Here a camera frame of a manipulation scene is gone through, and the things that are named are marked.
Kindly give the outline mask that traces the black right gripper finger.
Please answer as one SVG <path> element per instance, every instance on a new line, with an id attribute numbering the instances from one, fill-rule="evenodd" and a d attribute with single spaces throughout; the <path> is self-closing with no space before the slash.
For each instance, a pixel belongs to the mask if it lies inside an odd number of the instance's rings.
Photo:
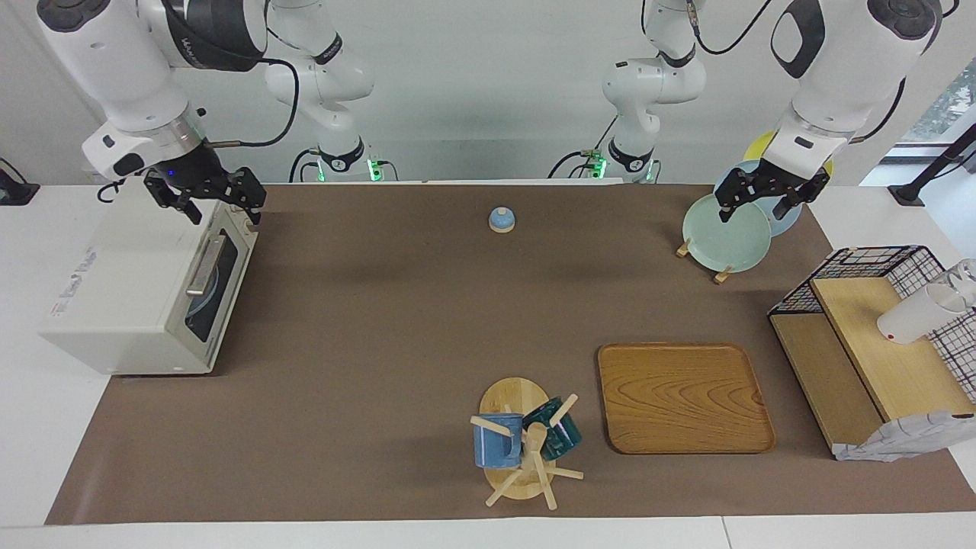
<path id="1" fill-rule="evenodd" d="M 266 190 L 251 169 L 236 171 L 236 192 L 236 206 L 246 212 L 253 225 L 259 225 L 262 218 L 261 211 L 265 204 Z"/>
<path id="2" fill-rule="evenodd" d="M 185 192 L 176 194 L 170 185 L 167 185 L 163 178 L 145 177 L 144 187 L 149 191 L 151 197 L 161 208 L 172 208 L 181 212 L 193 223 L 199 225 L 202 221 L 202 213 L 191 201 L 191 197 Z"/>

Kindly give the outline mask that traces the light blue oven plate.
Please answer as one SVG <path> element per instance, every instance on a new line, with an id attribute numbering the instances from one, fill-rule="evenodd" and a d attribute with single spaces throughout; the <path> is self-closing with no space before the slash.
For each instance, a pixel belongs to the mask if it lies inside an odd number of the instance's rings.
<path id="1" fill-rule="evenodd" d="M 216 265 L 215 270 L 210 274 L 205 291 L 201 296 L 193 297 L 191 305 L 185 315 L 185 325 L 195 337 L 202 342 L 206 342 L 210 336 L 210 331 L 215 323 L 217 309 L 220 305 L 220 267 Z"/>

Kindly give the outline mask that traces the glass oven door with handle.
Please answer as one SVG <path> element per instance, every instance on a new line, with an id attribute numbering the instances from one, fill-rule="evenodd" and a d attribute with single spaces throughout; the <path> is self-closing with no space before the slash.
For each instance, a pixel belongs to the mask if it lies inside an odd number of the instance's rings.
<path id="1" fill-rule="evenodd" d="M 231 207 L 226 203 L 217 203 L 210 216 L 198 257 L 194 260 L 191 277 L 185 288 L 185 295 L 189 300 L 201 296 L 208 284 L 210 274 L 215 270 L 216 265 L 219 265 L 220 289 L 217 296 L 220 297 L 220 305 L 210 336 L 206 342 L 202 342 L 191 332 L 192 336 L 204 346 L 203 358 L 206 359 L 209 371 L 214 367 L 223 335 L 229 327 L 235 301 L 257 242 L 257 235 L 257 230 L 254 230 L 254 226 L 242 209 Z"/>

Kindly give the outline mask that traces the white toaster oven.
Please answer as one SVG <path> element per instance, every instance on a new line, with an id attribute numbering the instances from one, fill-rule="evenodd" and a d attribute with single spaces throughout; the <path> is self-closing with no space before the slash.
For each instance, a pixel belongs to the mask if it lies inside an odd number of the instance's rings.
<path id="1" fill-rule="evenodd" d="M 39 335 L 105 375 L 210 373 L 184 325 L 185 288 L 217 203 L 198 201 L 202 221 L 193 225 L 129 178 Z"/>

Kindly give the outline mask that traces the pale green plate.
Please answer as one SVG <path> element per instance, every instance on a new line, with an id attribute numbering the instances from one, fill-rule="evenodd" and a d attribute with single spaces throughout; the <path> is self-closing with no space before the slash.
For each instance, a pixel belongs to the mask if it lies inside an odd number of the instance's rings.
<path id="1" fill-rule="evenodd" d="M 746 203 L 723 222 L 713 194 L 690 206 L 681 230 L 688 252 L 698 264 L 729 274 L 756 267 L 768 254 L 772 240 L 770 222 L 759 206 Z"/>

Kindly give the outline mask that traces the yellow plate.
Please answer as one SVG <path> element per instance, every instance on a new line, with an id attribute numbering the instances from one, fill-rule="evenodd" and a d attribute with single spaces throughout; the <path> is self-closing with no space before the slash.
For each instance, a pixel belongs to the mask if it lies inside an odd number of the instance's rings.
<path id="1" fill-rule="evenodd" d="M 796 136 L 799 136 L 802 140 L 823 140 L 830 138 L 829 134 L 816 127 L 802 130 L 796 129 L 795 132 Z M 776 130 L 771 130 L 752 141 L 743 154 L 742 170 L 768 176 L 795 176 L 795 173 L 791 173 L 775 163 L 766 161 L 767 147 L 773 142 L 776 134 Z"/>

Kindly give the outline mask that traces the wooden plate rack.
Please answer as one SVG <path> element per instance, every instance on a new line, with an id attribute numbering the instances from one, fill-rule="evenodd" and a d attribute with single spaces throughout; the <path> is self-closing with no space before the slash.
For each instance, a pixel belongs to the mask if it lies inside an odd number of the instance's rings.
<path id="1" fill-rule="evenodd" d="M 679 248 L 674 251 L 674 255 L 682 259 L 690 257 L 697 261 L 699 265 L 703 265 L 704 268 L 713 271 L 714 277 L 712 277 L 712 282 L 717 285 L 724 284 L 732 272 L 732 265 L 725 265 L 721 261 L 714 259 L 714 257 L 705 252 L 705 248 L 698 246 L 694 239 L 684 239 Z"/>

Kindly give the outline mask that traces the black stand pole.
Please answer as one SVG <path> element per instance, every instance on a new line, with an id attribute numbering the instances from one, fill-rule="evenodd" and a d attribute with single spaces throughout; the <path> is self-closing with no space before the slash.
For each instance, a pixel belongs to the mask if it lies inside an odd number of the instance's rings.
<path id="1" fill-rule="evenodd" d="M 894 201 L 904 207 L 923 207 L 920 198 L 925 185 L 935 178 L 951 173 L 950 165 L 955 168 L 965 165 L 969 160 L 976 159 L 976 122 L 973 122 L 951 146 L 945 149 L 941 156 L 936 157 L 913 181 L 905 185 L 889 185 L 888 192 Z"/>

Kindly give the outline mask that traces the black clamp device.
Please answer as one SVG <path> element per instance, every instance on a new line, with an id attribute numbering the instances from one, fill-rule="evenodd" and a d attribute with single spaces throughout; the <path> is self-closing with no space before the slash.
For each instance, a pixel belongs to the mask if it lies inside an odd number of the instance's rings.
<path id="1" fill-rule="evenodd" d="M 0 156 L 0 206 L 27 205 L 39 190 L 39 184 L 28 181 L 14 164 Z"/>

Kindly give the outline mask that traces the clear glass cup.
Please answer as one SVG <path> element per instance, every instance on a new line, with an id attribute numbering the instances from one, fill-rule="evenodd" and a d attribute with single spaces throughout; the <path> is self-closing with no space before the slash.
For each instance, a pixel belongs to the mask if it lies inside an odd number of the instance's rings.
<path id="1" fill-rule="evenodd" d="M 939 278 L 939 302 L 948 310 L 964 312 L 976 308 L 976 259 L 962 259 Z"/>

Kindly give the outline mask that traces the brown table mat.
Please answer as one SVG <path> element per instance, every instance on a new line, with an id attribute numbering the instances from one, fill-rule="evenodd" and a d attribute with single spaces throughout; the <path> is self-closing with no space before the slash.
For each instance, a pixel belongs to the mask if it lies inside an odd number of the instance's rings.
<path id="1" fill-rule="evenodd" d="M 276 185 L 213 374 L 109 381 L 50 525 L 454 520 L 485 505 L 473 427 L 509 376 L 578 395 L 582 444 L 557 517 L 976 510 L 947 451 L 839 462 L 767 310 L 830 253 L 806 214 L 759 267 L 712 284 L 677 259 L 710 185 Z M 495 233 L 496 207 L 515 229 Z M 614 452 L 600 347 L 731 342 L 776 445 L 755 455 Z"/>

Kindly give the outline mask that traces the grey patterned cloth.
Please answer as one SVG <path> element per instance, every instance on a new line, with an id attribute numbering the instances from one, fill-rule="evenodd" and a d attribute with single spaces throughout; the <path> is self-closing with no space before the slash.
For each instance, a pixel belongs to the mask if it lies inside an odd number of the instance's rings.
<path id="1" fill-rule="evenodd" d="M 858 445 L 833 444 L 836 460 L 893 462 L 976 440 L 976 414 L 932 411 L 893 419 Z"/>

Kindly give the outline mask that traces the dark green mug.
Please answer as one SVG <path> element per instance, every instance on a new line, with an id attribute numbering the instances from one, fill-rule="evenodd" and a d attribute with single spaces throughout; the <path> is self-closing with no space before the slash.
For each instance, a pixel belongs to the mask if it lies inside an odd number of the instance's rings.
<path id="1" fill-rule="evenodd" d="M 541 422 L 547 428 L 547 437 L 541 446 L 541 457 L 551 461 L 563 458 L 583 440 L 583 436 L 569 413 L 562 416 L 554 426 L 552 418 L 563 406 L 560 396 L 551 397 L 546 403 L 536 407 L 523 417 L 522 427 L 527 430 L 530 424 Z"/>

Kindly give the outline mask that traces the wooden mug tree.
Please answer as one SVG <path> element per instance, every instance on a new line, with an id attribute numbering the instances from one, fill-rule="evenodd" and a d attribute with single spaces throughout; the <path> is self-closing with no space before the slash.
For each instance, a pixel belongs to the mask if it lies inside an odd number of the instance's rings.
<path id="1" fill-rule="evenodd" d="M 550 396 L 537 383 L 523 377 L 508 377 L 495 382 L 486 390 L 479 403 L 479 414 L 487 413 L 518 413 L 523 417 L 533 409 L 546 403 Z M 561 397 L 563 406 L 551 420 L 554 426 L 576 404 L 578 397 L 575 393 L 568 397 Z M 557 510 L 557 497 L 552 490 L 552 483 L 557 477 L 581 480 L 583 472 L 561 468 L 557 460 L 547 461 L 541 457 L 541 446 L 547 437 L 547 428 L 541 422 L 530 424 L 525 430 L 522 427 L 522 462 L 519 466 L 509 469 L 480 468 L 492 487 L 491 496 L 485 501 L 491 507 L 502 498 L 513 500 L 528 500 L 536 496 L 543 496 L 548 510 Z"/>

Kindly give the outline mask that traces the blue mug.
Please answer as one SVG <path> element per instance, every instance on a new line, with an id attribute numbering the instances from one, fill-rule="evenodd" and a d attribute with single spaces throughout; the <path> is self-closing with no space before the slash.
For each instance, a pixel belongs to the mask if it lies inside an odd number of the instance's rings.
<path id="1" fill-rule="evenodd" d="M 522 420 L 518 413 L 473 415 L 474 460 L 483 469 L 509 469 L 522 462 Z"/>

